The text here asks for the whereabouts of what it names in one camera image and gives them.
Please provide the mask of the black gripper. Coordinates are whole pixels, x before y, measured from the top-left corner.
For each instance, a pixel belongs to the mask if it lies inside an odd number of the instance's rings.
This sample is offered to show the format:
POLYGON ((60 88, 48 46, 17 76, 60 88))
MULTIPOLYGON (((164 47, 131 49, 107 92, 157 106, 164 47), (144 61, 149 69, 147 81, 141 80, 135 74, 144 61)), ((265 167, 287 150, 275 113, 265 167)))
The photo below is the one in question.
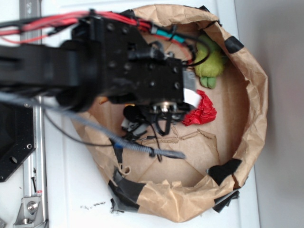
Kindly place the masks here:
POLYGON ((161 42, 144 48, 130 45, 126 56, 109 62, 102 96, 113 104, 134 104, 123 114, 131 123, 154 125, 168 135, 172 122, 180 122, 197 107, 194 73, 182 60, 166 53, 161 42))

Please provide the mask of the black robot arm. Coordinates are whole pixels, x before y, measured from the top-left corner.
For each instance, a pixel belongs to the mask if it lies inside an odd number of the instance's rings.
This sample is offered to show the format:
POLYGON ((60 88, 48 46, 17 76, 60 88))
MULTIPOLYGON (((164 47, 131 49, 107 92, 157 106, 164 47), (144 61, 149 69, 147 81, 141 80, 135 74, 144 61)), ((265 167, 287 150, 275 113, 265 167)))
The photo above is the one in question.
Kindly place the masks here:
POLYGON ((152 22, 112 12, 87 11, 1 23, 1 37, 72 26, 59 47, 38 45, 42 37, 0 48, 0 89, 6 93, 54 96, 66 109, 82 112, 101 96, 115 105, 136 105, 152 122, 181 121, 200 97, 186 61, 148 43, 142 32, 178 41, 180 34, 152 22))

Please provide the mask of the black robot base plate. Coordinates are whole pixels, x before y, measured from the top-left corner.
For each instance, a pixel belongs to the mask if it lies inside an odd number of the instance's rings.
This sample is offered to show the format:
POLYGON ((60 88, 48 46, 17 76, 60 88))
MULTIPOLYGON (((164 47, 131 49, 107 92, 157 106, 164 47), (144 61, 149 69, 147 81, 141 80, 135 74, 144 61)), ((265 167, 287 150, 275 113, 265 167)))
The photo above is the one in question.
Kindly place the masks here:
POLYGON ((0 104, 0 181, 7 181, 35 149, 33 109, 0 104))

